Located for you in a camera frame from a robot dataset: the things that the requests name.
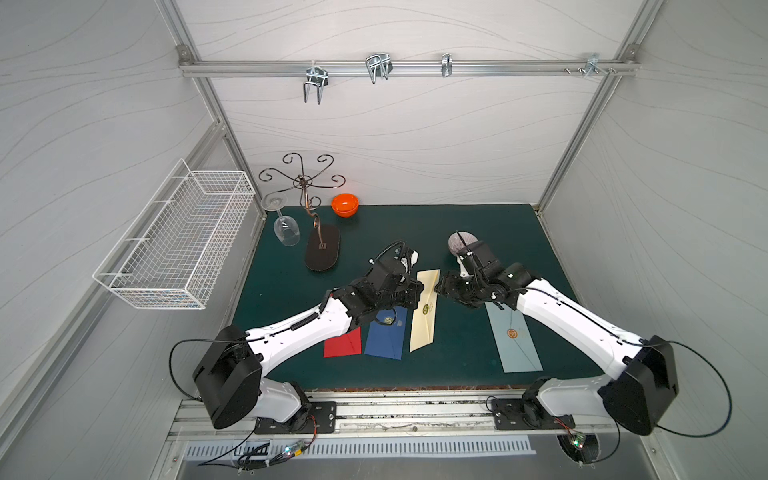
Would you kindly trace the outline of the cream yellow envelope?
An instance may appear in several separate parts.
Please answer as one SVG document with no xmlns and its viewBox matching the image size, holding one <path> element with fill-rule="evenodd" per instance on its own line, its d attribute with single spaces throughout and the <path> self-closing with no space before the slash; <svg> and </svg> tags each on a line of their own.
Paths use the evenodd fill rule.
<svg viewBox="0 0 768 480">
<path fill-rule="evenodd" d="M 426 270 L 417 273 L 417 280 L 424 286 L 416 309 L 413 311 L 410 351 L 414 352 L 434 341 L 435 315 L 438 294 L 436 286 L 440 270 Z"/>
</svg>

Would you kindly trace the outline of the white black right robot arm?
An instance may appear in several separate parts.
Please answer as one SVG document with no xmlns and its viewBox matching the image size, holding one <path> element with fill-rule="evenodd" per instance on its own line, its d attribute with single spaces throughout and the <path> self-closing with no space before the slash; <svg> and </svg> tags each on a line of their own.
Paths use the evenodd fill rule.
<svg viewBox="0 0 768 480">
<path fill-rule="evenodd" d="M 578 348 L 601 375 L 562 380 L 544 378 L 523 395 L 527 422 L 544 416 L 609 417 L 641 436 L 653 432 L 677 397 L 673 348 L 659 336 L 648 340 L 623 330 L 569 299 L 520 263 L 504 267 L 483 241 L 456 254 L 460 270 L 443 275 L 437 294 L 467 307 L 487 303 L 522 313 Z"/>
</svg>

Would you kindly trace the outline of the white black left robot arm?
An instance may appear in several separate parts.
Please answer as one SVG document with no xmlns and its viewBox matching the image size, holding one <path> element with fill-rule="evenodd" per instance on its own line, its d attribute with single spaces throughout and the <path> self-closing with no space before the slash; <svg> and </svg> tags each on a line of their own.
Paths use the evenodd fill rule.
<svg viewBox="0 0 768 480">
<path fill-rule="evenodd" d="M 328 339 L 372 323 L 378 313 L 414 310 L 424 285 L 412 277 L 418 253 L 389 254 L 368 272 L 325 293 L 320 303 L 283 321 L 247 331 L 222 329 L 194 369 L 192 378 L 212 426 L 228 428 L 254 412 L 290 425 L 307 415 L 309 400 L 290 382 L 267 378 L 277 366 Z"/>
</svg>

